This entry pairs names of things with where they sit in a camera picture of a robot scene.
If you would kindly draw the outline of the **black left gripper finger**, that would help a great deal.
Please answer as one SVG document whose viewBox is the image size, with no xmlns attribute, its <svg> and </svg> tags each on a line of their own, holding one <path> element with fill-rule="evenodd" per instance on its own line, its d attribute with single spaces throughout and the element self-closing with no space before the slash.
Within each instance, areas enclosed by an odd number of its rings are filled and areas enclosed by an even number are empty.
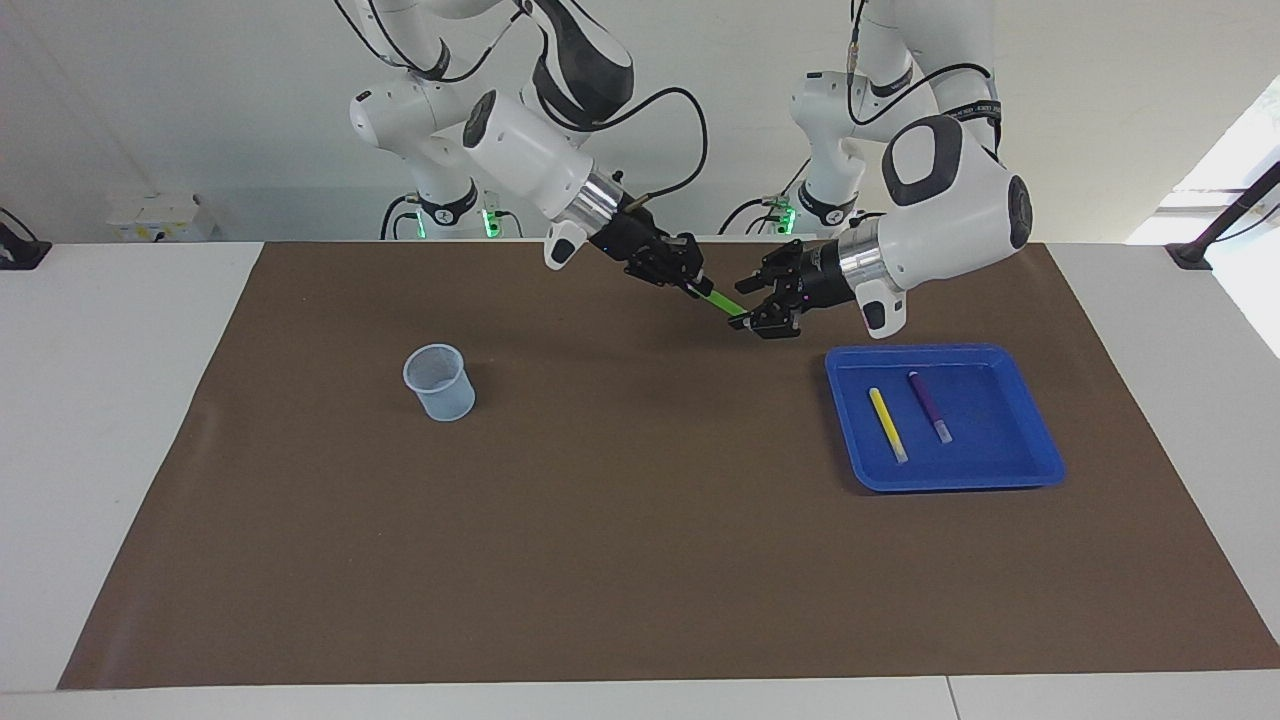
<svg viewBox="0 0 1280 720">
<path fill-rule="evenodd" d="M 728 319 L 730 328 L 749 331 L 762 340 L 790 340 L 801 334 L 796 307 L 769 299 L 750 311 Z"/>
<path fill-rule="evenodd" d="M 737 282 L 737 292 L 750 295 L 769 290 L 781 296 L 803 296 L 803 259 L 805 243 L 792 240 L 768 252 L 758 269 Z"/>
</svg>

